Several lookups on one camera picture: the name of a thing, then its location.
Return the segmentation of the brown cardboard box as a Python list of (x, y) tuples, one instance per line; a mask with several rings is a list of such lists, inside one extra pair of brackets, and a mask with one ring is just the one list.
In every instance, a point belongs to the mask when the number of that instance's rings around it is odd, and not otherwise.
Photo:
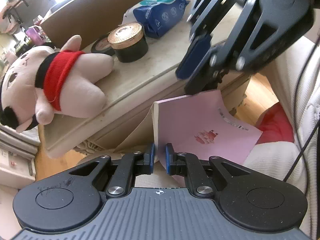
[(127, 9), (142, 0), (71, 0), (41, 23), (49, 39), (61, 48), (70, 37), (82, 37), (85, 48), (112, 31)]

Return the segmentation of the plush doll with red scarf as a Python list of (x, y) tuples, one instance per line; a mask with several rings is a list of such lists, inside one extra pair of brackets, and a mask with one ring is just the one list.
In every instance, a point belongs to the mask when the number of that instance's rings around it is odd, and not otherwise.
[(60, 50), (35, 46), (21, 55), (1, 81), (1, 124), (21, 133), (50, 124), (56, 114), (92, 118), (106, 106), (96, 83), (113, 70), (110, 55), (81, 51), (72, 36)]

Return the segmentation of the purple plastic cup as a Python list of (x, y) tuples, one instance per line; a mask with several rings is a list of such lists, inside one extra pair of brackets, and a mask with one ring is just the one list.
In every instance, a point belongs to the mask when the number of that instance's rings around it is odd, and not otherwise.
[(44, 44), (44, 39), (41, 37), (40, 32), (37, 30), (36, 27), (29, 27), (25, 31), (25, 34), (31, 39), (33, 44), (35, 44), (36, 46), (41, 46)]

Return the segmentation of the pink notebook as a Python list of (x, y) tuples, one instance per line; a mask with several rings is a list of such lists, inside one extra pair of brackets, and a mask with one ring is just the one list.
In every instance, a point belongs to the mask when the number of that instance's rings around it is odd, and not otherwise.
[(159, 167), (167, 171), (165, 146), (199, 159), (219, 156), (242, 165), (262, 132), (233, 117), (219, 90), (156, 101), (152, 106), (153, 139)]

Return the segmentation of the black round tin lid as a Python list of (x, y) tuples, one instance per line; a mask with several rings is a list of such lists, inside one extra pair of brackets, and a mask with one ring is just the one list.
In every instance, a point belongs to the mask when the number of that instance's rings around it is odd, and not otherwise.
[(115, 55), (114, 49), (107, 40), (108, 34), (99, 37), (91, 46), (91, 53)]

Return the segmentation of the blue wet wipes pack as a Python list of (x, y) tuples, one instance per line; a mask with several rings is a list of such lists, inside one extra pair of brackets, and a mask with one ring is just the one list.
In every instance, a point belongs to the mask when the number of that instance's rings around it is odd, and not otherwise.
[(142, 0), (123, 15), (122, 24), (138, 22), (150, 38), (161, 38), (182, 19), (188, 0)]

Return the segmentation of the black jar with gold lid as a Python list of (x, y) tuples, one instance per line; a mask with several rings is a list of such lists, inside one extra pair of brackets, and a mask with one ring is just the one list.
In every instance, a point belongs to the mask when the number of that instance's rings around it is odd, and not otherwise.
[(143, 26), (138, 22), (120, 25), (108, 34), (107, 41), (122, 63), (137, 61), (149, 50)]

